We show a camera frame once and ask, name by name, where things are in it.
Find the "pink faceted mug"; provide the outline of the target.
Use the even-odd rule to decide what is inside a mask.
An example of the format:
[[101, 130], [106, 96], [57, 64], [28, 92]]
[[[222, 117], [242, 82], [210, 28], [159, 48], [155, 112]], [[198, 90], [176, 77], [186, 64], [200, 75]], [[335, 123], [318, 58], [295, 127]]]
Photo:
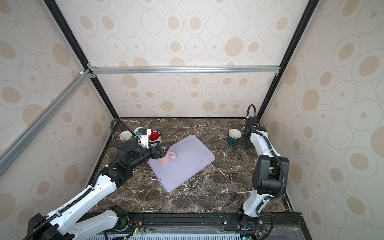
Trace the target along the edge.
[[177, 156], [174, 152], [172, 151], [168, 151], [166, 153], [166, 155], [163, 157], [163, 158], [159, 158], [158, 159], [158, 162], [161, 164], [161, 165], [168, 165], [172, 159], [175, 159]]

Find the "white mug red inside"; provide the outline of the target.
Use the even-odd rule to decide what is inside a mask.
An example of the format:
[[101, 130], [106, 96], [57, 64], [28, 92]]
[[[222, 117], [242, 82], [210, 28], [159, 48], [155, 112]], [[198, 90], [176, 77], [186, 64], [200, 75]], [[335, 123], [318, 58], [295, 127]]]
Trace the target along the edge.
[[151, 134], [149, 136], [149, 142], [150, 143], [154, 143], [154, 142], [161, 143], [162, 142], [161, 134], [159, 132], [157, 132], [157, 131], [151, 132]]

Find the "grey mug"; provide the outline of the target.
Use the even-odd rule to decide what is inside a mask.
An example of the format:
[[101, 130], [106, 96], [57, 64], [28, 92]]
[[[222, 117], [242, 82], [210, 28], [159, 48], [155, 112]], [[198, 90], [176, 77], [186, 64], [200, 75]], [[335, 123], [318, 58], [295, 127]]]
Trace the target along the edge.
[[120, 133], [119, 138], [122, 142], [131, 141], [135, 136], [130, 131], [123, 131]]

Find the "dark green mug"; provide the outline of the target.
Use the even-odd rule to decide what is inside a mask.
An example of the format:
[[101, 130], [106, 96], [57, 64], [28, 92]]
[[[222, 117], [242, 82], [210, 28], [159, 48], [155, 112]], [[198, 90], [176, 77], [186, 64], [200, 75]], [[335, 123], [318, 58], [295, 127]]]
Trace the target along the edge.
[[231, 148], [235, 148], [242, 137], [241, 131], [237, 129], [230, 129], [228, 131], [227, 143]]

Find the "light green mug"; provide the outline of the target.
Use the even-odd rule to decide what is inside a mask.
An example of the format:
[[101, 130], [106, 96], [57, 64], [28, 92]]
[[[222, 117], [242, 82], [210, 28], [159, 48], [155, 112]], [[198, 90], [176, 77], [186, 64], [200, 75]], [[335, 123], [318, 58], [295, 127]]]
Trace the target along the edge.
[[134, 133], [135, 133], [135, 135], [138, 135], [138, 132], [140, 131], [140, 129], [142, 129], [143, 127], [137, 127], [137, 128], [135, 128], [135, 130], [134, 130]]

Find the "lavender plastic tray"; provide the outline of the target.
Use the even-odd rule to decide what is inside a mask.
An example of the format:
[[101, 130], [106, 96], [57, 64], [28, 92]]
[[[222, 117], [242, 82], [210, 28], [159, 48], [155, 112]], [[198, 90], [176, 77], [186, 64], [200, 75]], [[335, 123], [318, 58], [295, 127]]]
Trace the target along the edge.
[[174, 191], [215, 160], [215, 155], [195, 135], [175, 143], [169, 152], [176, 156], [167, 163], [161, 159], [149, 160], [149, 166], [166, 192]]

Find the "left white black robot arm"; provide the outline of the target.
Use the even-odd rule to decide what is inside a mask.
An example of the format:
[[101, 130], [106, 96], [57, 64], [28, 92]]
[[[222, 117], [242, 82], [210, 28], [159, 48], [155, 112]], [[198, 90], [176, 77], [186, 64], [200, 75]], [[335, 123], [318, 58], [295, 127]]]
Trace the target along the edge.
[[[118, 125], [122, 125], [134, 137], [132, 141], [118, 144], [115, 135]], [[76, 237], [70, 230], [77, 221], [104, 197], [124, 185], [134, 170], [150, 159], [163, 158], [169, 151], [172, 142], [150, 142], [150, 129], [139, 129], [133, 132], [122, 120], [112, 119], [111, 139], [115, 145], [114, 159], [101, 169], [90, 184], [70, 201], [50, 212], [46, 216], [37, 214], [28, 222], [26, 240], [69, 240]]]

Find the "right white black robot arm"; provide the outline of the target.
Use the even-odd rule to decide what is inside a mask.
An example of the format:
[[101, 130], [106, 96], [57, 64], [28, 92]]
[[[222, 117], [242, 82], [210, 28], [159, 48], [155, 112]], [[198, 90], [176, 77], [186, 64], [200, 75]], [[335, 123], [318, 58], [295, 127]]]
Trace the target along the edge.
[[256, 115], [247, 109], [241, 145], [247, 150], [256, 150], [259, 155], [252, 176], [253, 190], [243, 203], [242, 218], [257, 218], [268, 202], [280, 198], [286, 190], [290, 162], [273, 147], [266, 128], [262, 127]]

